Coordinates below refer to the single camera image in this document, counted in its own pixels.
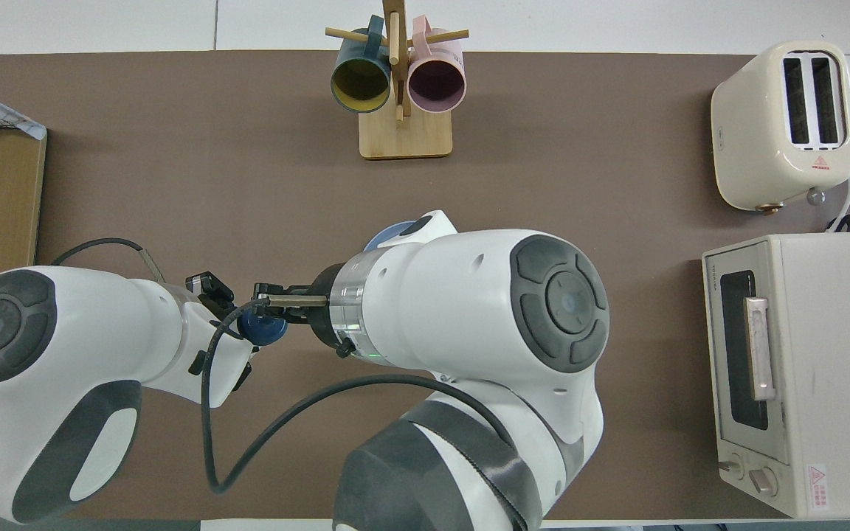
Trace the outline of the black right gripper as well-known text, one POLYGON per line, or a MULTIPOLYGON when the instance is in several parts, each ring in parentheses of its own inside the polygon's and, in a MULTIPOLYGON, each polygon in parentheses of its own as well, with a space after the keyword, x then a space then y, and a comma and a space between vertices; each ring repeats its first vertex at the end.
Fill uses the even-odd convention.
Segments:
MULTIPOLYGON (((323 270, 320 275, 311 283, 311 285, 291 285, 283 287, 282 285, 273 285, 273 283, 255 283, 253 286, 253 299, 262 299, 270 295, 307 295, 310 296, 328 296, 331 295, 331 289, 336 279, 337 274, 343 268, 344 263, 334 263, 323 270)), ((269 317, 277 317, 284 319, 288 323, 304 324, 306 322, 306 310, 294 309, 294 307, 257 307, 253 310, 253 316, 258 319, 269 319, 269 317)), ((340 340, 335 336, 333 324, 331 324, 330 313, 328 307, 310 307, 309 308, 309 325, 313 330, 314 335, 328 347, 332 347, 335 353, 344 358, 345 354, 341 351, 340 340)))

